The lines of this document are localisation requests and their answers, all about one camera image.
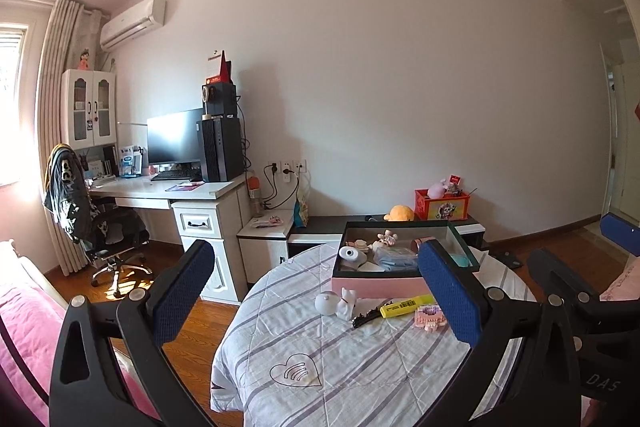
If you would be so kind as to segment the red cartoon storage crate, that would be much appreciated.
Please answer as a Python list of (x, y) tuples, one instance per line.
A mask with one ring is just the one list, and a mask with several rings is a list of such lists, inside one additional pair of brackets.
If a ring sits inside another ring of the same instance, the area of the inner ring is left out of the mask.
[(471, 196), (464, 192), (457, 196), (429, 198), (426, 190), (416, 190), (414, 191), (416, 220), (465, 220), (468, 217), (470, 198)]

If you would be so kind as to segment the white glass door cabinet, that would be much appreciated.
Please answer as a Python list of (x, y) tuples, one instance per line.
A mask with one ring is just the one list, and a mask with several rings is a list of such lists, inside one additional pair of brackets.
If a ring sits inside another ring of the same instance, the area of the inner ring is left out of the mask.
[(62, 138), (74, 150), (116, 143), (116, 76), (67, 69), (62, 76)]

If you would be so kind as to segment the black office chair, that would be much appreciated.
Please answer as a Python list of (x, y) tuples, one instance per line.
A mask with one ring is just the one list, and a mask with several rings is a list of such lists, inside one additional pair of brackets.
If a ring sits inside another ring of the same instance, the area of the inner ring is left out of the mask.
[(136, 210), (115, 204), (96, 205), (85, 182), (78, 155), (67, 144), (52, 148), (43, 181), (43, 206), (66, 236), (78, 245), (88, 262), (100, 269), (93, 273), (91, 285), (99, 285), (104, 273), (113, 275), (111, 292), (122, 298), (119, 280), (126, 270), (148, 277), (153, 271), (134, 264), (145, 259), (141, 248), (149, 244), (150, 233)]

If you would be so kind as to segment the white camera plug device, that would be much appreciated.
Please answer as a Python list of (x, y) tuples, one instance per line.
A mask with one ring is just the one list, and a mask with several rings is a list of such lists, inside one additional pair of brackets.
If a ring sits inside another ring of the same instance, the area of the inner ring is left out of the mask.
[(352, 246), (343, 246), (338, 251), (341, 271), (357, 271), (368, 262), (368, 256), (360, 249)]

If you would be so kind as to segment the clear floss pick box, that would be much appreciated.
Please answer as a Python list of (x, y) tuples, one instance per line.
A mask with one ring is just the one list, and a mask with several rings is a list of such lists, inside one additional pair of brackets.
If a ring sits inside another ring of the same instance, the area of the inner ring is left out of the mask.
[(380, 248), (373, 254), (373, 262), (386, 272), (416, 271), (418, 255), (405, 247)]

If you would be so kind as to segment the white air conditioner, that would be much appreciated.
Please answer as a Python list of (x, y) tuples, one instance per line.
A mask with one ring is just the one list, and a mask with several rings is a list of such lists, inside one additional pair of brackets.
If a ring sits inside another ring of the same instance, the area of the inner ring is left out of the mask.
[(133, 38), (163, 27), (165, 14), (166, 0), (143, 0), (115, 15), (101, 29), (101, 50), (111, 52)]

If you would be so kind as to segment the pink storage box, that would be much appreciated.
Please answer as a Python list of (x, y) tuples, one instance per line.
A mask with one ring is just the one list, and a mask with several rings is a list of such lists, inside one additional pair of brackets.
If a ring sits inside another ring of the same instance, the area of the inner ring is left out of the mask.
[(423, 246), (436, 247), (463, 269), (480, 269), (471, 248), (447, 221), (349, 221), (337, 248), (331, 291), (353, 291), (360, 299), (426, 294), (419, 271)]

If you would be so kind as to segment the snack bag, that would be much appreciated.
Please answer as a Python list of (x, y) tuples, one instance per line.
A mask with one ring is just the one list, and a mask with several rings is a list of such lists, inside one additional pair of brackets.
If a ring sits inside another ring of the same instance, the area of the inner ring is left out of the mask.
[(293, 208), (294, 227), (304, 229), (308, 225), (308, 204), (302, 196), (297, 195)]

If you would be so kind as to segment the pink pig plush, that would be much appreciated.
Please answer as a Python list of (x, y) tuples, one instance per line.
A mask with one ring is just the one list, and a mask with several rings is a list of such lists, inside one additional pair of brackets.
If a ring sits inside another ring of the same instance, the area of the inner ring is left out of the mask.
[(432, 184), (426, 192), (426, 196), (429, 199), (443, 199), (447, 194), (448, 184), (447, 180), (443, 179)]

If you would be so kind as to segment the striped white quilt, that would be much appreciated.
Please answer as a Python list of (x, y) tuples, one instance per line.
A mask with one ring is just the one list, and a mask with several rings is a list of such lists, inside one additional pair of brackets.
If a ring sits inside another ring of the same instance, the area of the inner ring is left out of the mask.
[(412, 426), (431, 407), (469, 346), (411, 315), (360, 329), (321, 315), (336, 255), (307, 249), (248, 292), (213, 361), (213, 411), (247, 426)]

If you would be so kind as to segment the black bathroom scale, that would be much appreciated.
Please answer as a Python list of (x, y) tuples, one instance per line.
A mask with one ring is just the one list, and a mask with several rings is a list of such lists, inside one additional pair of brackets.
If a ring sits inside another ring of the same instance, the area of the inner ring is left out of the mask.
[(513, 271), (523, 266), (523, 263), (518, 260), (518, 257), (510, 254), (509, 251), (503, 251), (503, 253), (498, 254), (497, 260)]

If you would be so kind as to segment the black speaker box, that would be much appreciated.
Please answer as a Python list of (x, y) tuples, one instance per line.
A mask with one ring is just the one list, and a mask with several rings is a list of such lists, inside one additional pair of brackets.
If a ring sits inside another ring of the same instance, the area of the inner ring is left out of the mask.
[(213, 82), (203, 84), (202, 101), (205, 115), (238, 116), (236, 88), (233, 83)]

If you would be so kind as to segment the pink bedding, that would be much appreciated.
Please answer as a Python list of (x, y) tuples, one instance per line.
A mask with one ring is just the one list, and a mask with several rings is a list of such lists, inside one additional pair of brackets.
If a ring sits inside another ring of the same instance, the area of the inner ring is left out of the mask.
[[(1, 242), (1, 318), (17, 352), (49, 393), (55, 348), (66, 312), (66, 302), (35, 265), (18, 257), (11, 242)], [(160, 419), (146, 396), (130, 358), (114, 348), (122, 376), (139, 410)], [(29, 384), (1, 338), (1, 367), (17, 394), (43, 426), (49, 426), (49, 408)]]

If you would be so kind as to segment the rose gold cylinder case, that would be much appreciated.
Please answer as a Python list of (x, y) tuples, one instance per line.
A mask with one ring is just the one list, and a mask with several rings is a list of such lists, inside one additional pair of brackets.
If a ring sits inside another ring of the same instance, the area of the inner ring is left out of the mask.
[(420, 251), (422, 245), (428, 243), (429, 241), (434, 241), (434, 239), (434, 236), (425, 236), (419, 237), (418, 239), (413, 239), (410, 244), (410, 249), (417, 254)]

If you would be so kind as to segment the white side cabinet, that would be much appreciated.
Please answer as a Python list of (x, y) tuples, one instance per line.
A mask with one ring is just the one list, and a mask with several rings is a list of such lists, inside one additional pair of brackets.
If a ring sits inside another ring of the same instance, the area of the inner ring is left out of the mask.
[(255, 284), (266, 273), (288, 260), (288, 236), (292, 210), (268, 210), (254, 217), (236, 234), (247, 283)]

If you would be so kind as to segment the pink block toy figure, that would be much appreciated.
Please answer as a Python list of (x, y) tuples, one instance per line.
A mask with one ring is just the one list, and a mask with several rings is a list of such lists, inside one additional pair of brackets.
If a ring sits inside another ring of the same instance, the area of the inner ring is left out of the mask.
[(434, 333), (448, 324), (444, 312), (437, 305), (419, 307), (414, 312), (413, 325), (425, 332)]

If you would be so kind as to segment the black computer tower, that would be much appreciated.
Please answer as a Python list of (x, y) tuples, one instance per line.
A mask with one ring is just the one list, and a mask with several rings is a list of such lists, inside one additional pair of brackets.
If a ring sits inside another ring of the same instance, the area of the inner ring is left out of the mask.
[(244, 172), (238, 117), (204, 115), (196, 124), (205, 182), (228, 182)]

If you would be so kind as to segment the black hair clip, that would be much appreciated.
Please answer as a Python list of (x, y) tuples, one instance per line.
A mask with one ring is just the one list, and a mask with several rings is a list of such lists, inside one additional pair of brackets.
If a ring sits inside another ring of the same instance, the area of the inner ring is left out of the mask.
[(382, 319), (383, 315), (380, 309), (375, 308), (367, 313), (359, 314), (352, 320), (352, 327), (354, 329), (360, 329), (360, 327), (371, 323), (375, 320)]

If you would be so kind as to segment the yellow highlighter marker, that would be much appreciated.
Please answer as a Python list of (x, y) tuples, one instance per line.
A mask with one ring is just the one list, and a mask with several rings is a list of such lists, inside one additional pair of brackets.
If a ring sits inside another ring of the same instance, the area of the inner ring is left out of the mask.
[(427, 294), (396, 301), (396, 303), (386, 303), (378, 311), (380, 311), (383, 319), (390, 319), (391, 317), (402, 317), (403, 315), (414, 313), (421, 307), (431, 306), (435, 303), (435, 298), (431, 294)]

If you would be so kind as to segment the teal oval clear case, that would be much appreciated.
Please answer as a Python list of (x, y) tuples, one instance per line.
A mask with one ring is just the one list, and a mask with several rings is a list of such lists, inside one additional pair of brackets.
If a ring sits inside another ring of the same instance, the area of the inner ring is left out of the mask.
[(465, 254), (451, 254), (451, 258), (459, 265), (460, 268), (469, 268), (472, 265), (469, 257)]

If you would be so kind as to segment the orange octopus plush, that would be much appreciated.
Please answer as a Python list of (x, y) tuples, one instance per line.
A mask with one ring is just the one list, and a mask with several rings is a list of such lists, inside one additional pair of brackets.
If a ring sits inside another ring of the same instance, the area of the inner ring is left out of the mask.
[(386, 215), (388, 222), (409, 222), (414, 220), (414, 211), (406, 205), (395, 205)]

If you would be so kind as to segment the white computer desk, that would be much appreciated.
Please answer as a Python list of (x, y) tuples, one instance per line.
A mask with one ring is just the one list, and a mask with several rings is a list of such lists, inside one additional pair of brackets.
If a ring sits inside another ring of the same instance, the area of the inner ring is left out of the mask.
[(111, 197), (117, 205), (145, 211), (168, 211), (183, 248), (198, 239), (214, 248), (215, 268), (201, 298), (212, 303), (237, 306), (248, 293), (238, 234), (250, 220), (250, 206), (244, 176), (229, 182), (202, 183), (180, 190), (175, 181), (118, 178), (96, 184), (94, 197)]

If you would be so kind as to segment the computer monitor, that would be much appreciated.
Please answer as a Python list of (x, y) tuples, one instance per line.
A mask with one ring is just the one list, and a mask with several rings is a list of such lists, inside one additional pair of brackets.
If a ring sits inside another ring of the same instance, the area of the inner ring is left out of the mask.
[(146, 121), (149, 163), (183, 164), (200, 160), (198, 145), (198, 123), (203, 109), (149, 118)]

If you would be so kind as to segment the baby doll figurine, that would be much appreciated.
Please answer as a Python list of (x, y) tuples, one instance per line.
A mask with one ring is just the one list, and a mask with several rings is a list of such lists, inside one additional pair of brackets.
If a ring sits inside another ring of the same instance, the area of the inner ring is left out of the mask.
[(378, 251), (380, 248), (394, 247), (397, 243), (398, 235), (390, 230), (378, 233), (378, 237), (369, 245), (370, 251)]

